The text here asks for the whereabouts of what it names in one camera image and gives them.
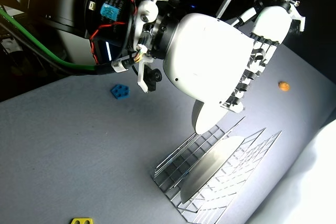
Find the blue sticker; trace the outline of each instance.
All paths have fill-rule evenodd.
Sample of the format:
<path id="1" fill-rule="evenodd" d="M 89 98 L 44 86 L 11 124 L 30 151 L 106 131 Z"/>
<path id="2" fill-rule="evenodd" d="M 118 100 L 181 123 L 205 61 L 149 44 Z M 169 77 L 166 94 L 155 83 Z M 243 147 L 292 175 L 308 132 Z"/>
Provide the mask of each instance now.
<path id="1" fill-rule="evenodd" d="M 100 14 L 106 18 L 116 21 L 119 14 L 119 9 L 108 4 L 103 4 L 100 10 Z"/>

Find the white plate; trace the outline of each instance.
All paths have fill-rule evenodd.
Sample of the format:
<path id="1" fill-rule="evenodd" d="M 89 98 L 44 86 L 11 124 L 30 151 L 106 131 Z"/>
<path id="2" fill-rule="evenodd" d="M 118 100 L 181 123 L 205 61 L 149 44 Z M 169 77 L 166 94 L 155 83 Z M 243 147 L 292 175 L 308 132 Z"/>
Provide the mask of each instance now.
<path id="1" fill-rule="evenodd" d="M 245 138 L 242 136 L 222 138 L 203 156 L 184 179 L 181 188 L 181 201 L 183 204 L 190 200 L 211 179 L 244 140 Z"/>

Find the white light strip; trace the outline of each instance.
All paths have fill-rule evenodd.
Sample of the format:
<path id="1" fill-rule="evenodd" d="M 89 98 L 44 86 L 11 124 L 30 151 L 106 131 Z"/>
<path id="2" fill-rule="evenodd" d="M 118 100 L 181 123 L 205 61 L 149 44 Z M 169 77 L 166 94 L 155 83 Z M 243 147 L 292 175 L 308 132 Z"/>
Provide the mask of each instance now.
<path id="1" fill-rule="evenodd" d="M 109 54 L 109 60 L 111 61 L 112 57 L 111 57 L 111 51 L 110 51 L 110 44 L 108 42 L 106 42 L 106 47 L 107 47 L 107 53 Z"/>

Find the orange ball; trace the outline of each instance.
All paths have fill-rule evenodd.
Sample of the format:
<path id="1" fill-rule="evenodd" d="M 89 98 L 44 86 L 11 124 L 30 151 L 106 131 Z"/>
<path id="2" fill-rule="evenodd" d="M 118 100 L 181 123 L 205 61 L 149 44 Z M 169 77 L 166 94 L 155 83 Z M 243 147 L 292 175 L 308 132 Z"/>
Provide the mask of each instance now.
<path id="1" fill-rule="evenodd" d="M 282 91 L 289 91 L 290 90 L 290 85 L 289 83 L 285 82 L 285 81 L 280 81 L 279 82 L 279 88 L 282 90 Z"/>

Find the green wire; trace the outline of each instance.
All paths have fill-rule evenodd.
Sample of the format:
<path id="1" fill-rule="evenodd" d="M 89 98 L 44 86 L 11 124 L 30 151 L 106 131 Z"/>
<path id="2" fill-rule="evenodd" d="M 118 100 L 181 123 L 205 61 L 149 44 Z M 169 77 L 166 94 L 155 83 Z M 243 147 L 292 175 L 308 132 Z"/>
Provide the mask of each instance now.
<path id="1" fill-rule="evenodd" d="M 0 8 L 0 14 L 8 20 L 10 23 L 12 23 L 13 26 L 15 26 L 22 34 L 24 34 L 31 42 L 33 42 L 38 48 L 40 48 L 43 52 L 45 52 L 51 59 L 53 59 L 55 62 L 76 70 L 89 70 L 89 71 L 95 71 L 96 68 L 94 65 L 78 65 L 74 63 L 66 62 L 60 58 L 58 58 L 53 52 L 51 52 L 48 48 L 46 48 L 40 41 L 38 41 L 30 32 L 28 32 L 19 22 L 17 22 L 14 18 L 9 16 L 7 13 L 5 13 Z"/>

